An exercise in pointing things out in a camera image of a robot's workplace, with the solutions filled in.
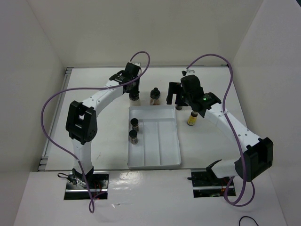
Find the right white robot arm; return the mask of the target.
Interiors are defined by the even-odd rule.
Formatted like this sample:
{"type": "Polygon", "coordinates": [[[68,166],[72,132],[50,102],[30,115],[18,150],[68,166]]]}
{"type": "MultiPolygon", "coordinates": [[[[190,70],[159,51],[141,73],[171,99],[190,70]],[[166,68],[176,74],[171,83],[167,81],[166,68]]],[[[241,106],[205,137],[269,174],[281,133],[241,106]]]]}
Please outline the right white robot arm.
{"type": "Polygon", "coordinates": [[[251,132],[227,109],[212,92],[205,93],[196,75],[181,78],[180,82],[170,82],[166,103],[190,106],[202,118],[215,125],[230,141],[238,145],[239,159],[216,160],[206,168],[206,180],[211,185],[218,184],[225,177],[240,177],[252,182],[273,164],[273,142],[251,132]]]}

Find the round stopper bottle brown spice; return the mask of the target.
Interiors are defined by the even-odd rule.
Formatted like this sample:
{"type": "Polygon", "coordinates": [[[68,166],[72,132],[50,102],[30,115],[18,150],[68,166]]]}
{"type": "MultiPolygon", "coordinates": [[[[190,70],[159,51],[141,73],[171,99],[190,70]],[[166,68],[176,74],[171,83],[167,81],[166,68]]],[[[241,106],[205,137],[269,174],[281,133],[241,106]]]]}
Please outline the round stopper bottle brown spice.
{"type": "Polygon", "coordinates": [[[150,105],[160,105],[161,93],[157,87],[150,92],[150,105]]]}

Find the round stopper bottle white powder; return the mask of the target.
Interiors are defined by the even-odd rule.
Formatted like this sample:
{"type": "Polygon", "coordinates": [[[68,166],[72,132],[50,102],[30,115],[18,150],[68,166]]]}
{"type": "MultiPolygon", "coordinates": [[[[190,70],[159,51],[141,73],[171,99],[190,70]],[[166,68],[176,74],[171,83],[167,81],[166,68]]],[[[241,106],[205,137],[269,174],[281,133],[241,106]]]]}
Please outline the round stopper bottle white powder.
{"type": "Polygon", "coordinates": [[[139,93],[129,94],[130,106],[140,106],[140,95],[139,93]]]}

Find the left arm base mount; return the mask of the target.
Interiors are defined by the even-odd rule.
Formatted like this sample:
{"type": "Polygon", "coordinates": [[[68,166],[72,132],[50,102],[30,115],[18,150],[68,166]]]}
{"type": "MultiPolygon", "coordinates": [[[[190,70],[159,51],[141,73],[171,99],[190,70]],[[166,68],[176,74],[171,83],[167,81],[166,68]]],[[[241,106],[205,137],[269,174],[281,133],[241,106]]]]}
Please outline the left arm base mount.
{"type": "MultiPolygon", "coordinates": [[[[76,179],[69,172],[68,174],[59,172],[59,178],[67,180],[64,199],[65,200],[89,200],[87,186],[84,181],[76,179]]],[[[89,181],[91,195],[96,200],[107,200],[109,186],[109,174],[104,172],[95,172],[89,181]]]]}

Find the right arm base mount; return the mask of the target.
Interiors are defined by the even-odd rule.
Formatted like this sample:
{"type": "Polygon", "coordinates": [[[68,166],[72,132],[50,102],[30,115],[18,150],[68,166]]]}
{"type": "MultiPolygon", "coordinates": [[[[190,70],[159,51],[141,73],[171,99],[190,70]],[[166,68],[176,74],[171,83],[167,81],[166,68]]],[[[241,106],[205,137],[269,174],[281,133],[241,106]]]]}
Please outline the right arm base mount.
{"type": "Polygon", "coordinates": [[[205,170],[191,170],[187,179],[192,183],[194,198],[223,197],[229,177],[210,180],[205,170]]]}

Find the dark spice jar black lid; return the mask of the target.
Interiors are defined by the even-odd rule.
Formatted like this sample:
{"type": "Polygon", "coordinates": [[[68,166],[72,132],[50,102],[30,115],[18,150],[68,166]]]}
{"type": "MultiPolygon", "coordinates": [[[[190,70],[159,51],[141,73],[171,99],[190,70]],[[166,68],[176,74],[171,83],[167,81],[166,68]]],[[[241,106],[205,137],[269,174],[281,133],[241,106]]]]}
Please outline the dark spice jar black lid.
{"type": "Polygon", "coordinates": [[[129,139],[130,142],[134,145],[138,143],[138,133],[136,130],[132,129],[129,131],[129,139]]]}

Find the tall gold band grinder bottle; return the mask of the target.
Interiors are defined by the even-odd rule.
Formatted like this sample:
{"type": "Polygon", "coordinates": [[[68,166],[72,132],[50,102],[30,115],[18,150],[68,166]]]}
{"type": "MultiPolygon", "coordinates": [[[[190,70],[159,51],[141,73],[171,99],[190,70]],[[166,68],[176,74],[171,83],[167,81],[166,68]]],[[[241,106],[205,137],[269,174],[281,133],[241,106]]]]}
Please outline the tall gold band grinder bottle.
{"type": "Polygon", "coordinates": [[[176,108],[176,110],[178,110],[178,111],[182,110],[182,106],[179,106],[179,105],[176,105],[175,108],[176,108]]]}

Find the black cap spice jar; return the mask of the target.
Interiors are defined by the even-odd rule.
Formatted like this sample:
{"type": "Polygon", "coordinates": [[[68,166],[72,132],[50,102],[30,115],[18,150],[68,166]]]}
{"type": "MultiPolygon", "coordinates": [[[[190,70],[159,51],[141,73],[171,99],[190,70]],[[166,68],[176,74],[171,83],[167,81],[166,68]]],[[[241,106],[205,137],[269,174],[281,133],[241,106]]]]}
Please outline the black cap spice jar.
{"type": "Polygon", "coordinates": [[[130,120],[130,124],[133,130],[135,130],[136,132],[139,131],[139,120],[137,118],[132,118],[130,120]]]}

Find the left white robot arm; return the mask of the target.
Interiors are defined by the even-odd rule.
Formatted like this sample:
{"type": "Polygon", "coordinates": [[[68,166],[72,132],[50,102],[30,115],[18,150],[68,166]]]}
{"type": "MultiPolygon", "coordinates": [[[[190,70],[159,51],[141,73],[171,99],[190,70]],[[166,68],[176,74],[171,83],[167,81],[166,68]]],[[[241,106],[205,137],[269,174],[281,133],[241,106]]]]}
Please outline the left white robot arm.
{"type": "Polygon", "coordinates": [[[70,103],[65,128],[71,138],[73,153],[77,157],[72,174],[83,188],[89,188],[94,182],[91,144],[98,130],[97,116],[123,94],[139,95],[139,80],[129,85],[125,85],[125,83],[136,79],[140,71],[139,63],[128,62],[124,70],[109,78],[104,89],[81,102],[72,101],[70,103]]]}

